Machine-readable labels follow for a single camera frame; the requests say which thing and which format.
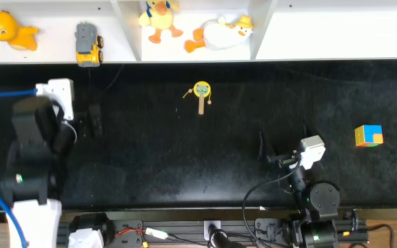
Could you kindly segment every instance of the toy construction vehicle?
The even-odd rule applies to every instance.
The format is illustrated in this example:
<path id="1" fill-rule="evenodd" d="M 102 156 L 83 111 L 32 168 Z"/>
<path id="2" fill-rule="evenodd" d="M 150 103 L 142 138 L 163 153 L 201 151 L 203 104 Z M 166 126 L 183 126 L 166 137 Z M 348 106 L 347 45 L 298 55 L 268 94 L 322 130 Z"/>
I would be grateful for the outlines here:
<path id="1" fill-rule="evenodd" d="M 74 33 L 76 37 L 76 58 L 81 67 L 96 67 L 103 62 L 103 38 L 97 35 L 97 29 L 89 23 L 80 23 Z"/>

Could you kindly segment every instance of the toy wheel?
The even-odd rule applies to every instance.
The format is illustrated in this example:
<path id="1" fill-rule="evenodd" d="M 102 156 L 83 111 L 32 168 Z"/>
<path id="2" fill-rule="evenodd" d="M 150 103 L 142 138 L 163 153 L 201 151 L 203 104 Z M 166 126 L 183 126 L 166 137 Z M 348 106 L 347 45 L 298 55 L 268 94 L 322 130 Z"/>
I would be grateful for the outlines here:
<path id="1" fill-rule="evenodd" d="M 99 35 L 97 36 L 97 46 L 99 48 L 103 48 L 103 38 L 100 37 Z"/>
<path id="2" fill-rule="evenodd" d="M 99 63 L 103 62 L 103 53 L 102 51 L 99 51 Z"/>

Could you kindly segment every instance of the toy block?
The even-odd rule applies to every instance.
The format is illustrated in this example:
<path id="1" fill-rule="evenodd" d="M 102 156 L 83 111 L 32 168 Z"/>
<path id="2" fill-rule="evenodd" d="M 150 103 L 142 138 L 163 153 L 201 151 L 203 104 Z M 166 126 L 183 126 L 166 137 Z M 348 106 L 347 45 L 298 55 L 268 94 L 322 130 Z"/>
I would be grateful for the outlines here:
<path id="1" fill-rule="evenodd" d="M 355 129 L 355 145 L 375 147 L 384 143 L 383 129 L 380 125 L 362 125 Z"/>

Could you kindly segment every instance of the black table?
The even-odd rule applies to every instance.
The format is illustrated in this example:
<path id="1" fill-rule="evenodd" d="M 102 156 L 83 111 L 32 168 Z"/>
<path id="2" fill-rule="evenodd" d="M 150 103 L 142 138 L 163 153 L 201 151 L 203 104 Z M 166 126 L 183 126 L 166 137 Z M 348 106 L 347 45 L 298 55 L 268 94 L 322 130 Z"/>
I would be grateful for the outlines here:
<path id="1" fill-rule="evenodd" d="M 251 187 L 280 173 L 257 161 L 259 131 L 289 152 L 303 121 L 327 148 L 312 173 L 340 187 L 342 207 L 397 207 L 397 61 L 125 64 L 103 94 L 120 68 L 0 65 L 0 91 L 65 77 L 77 112 L 101 104 L 105 136 L 81 135 L 72 150 L 64 209 L 240 207 Z M 182 99 L 197 81 L 212 86 L 203 116 L 198 98 Z M 0 99 L 0 178 L 16 100 Z M 363 124 L 382 125 L 385 143 L 355 147 Z M 278 185 L 254 192 L 248 205 L 295 208 Z"/>

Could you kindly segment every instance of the stuffed animal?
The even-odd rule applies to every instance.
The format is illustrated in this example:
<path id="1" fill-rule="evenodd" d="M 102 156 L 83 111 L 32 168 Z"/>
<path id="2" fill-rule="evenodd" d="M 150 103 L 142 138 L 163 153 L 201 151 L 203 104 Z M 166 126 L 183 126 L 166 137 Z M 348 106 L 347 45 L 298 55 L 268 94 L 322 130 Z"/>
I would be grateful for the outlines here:
<path id="1" fill-rule="evenodd" d="M 7 11 L 0 11 L 0 41 L 7 41 L 16 50 L 35 51 L 38 45 L 34 34 L 39 31 L 33 27 L 23 27 Z"/>
<path id="2" fill-rule="evenodd" d="M 176 1 L 152 0 L 147 1 L 146 6 L 146 12 L 139 18 L 139 24 L 142 27 L 151 24 L 156 29 L 156 33 L 148 38 L 151 42 L 160 43 L 162 31 L 166 29 L 171 30 L 173 37 L 180 37 L 183 34 L 182 30 L 174 27 L 174 15 L 171 11 L 171 9 L 179 11 L 179 3 Z"/>
<path id="3" fill-rule="evenodd" d="M 254 31 L 250 17 L 243 15 L 234 25 L 226 23 L 224 17 L 218 21 L 208 21 L 203 28 L 194 30 L 194 40 L 186 41 L 185 49 L 191 53 L 197 48 L 207 47 L 211 50 L 232 48 L 249 38 Z"/>

